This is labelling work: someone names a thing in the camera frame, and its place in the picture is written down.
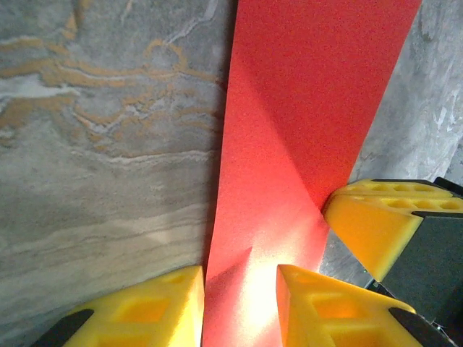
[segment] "gray surface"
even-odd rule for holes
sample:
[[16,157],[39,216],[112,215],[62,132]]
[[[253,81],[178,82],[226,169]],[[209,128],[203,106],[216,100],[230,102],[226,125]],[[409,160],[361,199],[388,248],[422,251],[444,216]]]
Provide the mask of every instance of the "gray surface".
[[[462,5],[424,2],[352,179],[432,178],[454,155]],[[0,0],[0,345],[199,263],[234,4]],[[330,240],[322,271],[363,281]]]

